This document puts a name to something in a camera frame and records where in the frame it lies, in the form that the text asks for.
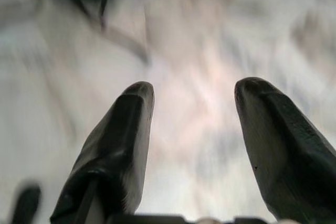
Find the blurry background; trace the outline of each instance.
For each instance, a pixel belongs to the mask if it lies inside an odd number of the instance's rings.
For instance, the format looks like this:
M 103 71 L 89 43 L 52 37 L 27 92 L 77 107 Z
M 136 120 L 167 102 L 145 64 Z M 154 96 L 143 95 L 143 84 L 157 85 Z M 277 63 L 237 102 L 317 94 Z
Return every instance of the blurry background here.
M 244 147 L 234 85 L 289 95 L 336 146 L 336 0 L 110 0 L 112 43 L 66 0 L 0 0 L 0 213 L 38 180 L 47 223 L 93 127 L 130 84 L 155 88 L 139 213 L 273 221 Z

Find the tiled floor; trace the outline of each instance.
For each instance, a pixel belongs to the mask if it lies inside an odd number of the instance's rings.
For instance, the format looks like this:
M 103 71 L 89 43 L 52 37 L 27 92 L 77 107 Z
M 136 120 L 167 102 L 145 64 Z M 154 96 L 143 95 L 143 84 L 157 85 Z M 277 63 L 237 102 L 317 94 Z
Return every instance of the tiled floor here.
M 235 110 L 243 77 L 271 81 L 336 146 L 336 0 L 111 0 L 105 36 L 66 0 L 35 3 L 0 0 L 3 218 L 37 179 L 46 223 L 86 136 L 138 80 L 155 88 L 139 212 L 274 220 Z

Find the white floor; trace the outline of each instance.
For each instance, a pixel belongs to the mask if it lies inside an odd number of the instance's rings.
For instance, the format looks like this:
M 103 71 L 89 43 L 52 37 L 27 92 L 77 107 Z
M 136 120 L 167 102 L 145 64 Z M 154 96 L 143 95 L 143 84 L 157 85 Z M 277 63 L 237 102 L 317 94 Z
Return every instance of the white floor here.
M 20 183 L 35 179 L 36 222 L 46 223 L 87 135 L 128 85 L 146 80 L 155 111 L 138 212 L 273 221 L 234 85 L 267 79 L 336 146 L 336 0 L 112 2 L 102 36 L 65 0 L 43 0 L 37 13 L 35 0 L 0 0 L 0 216 Z M 143 49 L 112 43 L 115 28 Z

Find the blurry floor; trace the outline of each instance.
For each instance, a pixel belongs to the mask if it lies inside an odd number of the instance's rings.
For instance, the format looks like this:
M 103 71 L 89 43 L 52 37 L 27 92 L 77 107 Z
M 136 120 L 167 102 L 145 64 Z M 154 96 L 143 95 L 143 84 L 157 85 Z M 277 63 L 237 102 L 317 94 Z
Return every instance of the blurry floor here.
M 243 77 L 272 82 L 336 146 L 336 0 L 114 0 L 108 25 L 138 41 L 149 65 L 66 1 L 33 5 L 0 0 L 3 219 L 19 184 L 37 179 L 36 222 L 48 221 L 87 135 L 139 80 L 154 85 L 155 111 L 138 212 L 274 220 L 235 109 Z

